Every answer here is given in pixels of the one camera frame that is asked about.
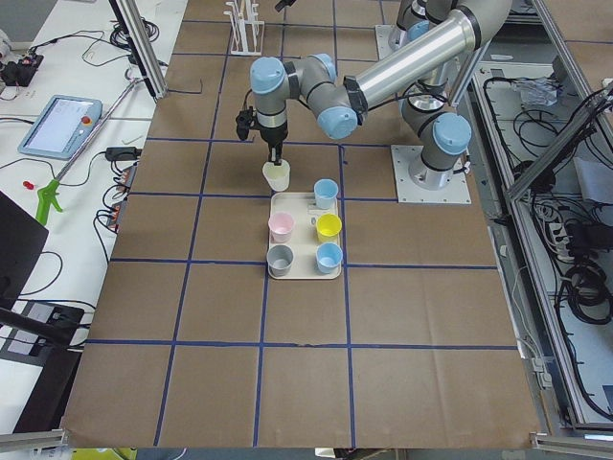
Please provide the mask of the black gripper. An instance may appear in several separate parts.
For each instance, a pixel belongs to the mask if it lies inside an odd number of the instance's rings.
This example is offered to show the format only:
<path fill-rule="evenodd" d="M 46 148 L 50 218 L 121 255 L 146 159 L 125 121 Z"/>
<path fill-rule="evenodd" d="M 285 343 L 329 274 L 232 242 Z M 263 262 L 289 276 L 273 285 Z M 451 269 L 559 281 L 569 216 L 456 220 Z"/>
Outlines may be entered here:
<path fill-rule="evenodd" d="M 267 115 L 258 112 L 257 120 L 261 126 L 261 138 L 269 147 L 268 162 L 282 163 L 283 142 L 288 134 L 286 113 L 280 112 L 274 115 Z"/>

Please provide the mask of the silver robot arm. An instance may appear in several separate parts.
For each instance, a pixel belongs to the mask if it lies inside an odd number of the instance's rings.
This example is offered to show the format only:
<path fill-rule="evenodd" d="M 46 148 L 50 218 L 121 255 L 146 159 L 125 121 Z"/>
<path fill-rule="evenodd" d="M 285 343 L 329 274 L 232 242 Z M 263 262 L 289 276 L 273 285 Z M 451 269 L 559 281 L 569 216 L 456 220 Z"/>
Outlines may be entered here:
<path fill-rule="evenodd" d="M 287 137 L 286 103 L 303 99 L 318 126 L 332 140 L 350 136 L 368 113 L 389 102 L 392 95 L 465 51 L 477 51 L 506 21 L 510 1 L 427 1 L 425 30 L 413 34 L 408 2 L 402 3 L 397 29 L 404 39 L 387 57 L 337 84 L 336 68 L 327 54 L 281 61 L 260 57 L 250 67 L 253 105 L 236 118 L 237 135 L 260 133 L 269 148 L 268 160 L 281 165 Z"/>
<path fill-rule="evenodd" d="M 396 50 L 442 23 L 457 5 L 452 0 L 401 0 L 388 44 Z"/>

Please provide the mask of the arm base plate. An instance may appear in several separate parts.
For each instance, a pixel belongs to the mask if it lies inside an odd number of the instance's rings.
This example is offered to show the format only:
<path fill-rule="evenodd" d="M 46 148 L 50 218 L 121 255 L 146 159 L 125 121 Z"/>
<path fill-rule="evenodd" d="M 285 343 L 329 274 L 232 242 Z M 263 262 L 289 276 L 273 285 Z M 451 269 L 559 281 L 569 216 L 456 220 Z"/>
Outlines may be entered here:
<path fill-rule="evenodd" d="M 460 159 L 447 172 L 429 169 L 422 146 L 392 145 L 392 164 L 400 204 L 469 205 L 470 192 Z"/>
<path fill-rule="evenodd" d="M 375 25 L 378 59 L 382 60 L 402 46 L 406 32 L 394 25 Z"/>

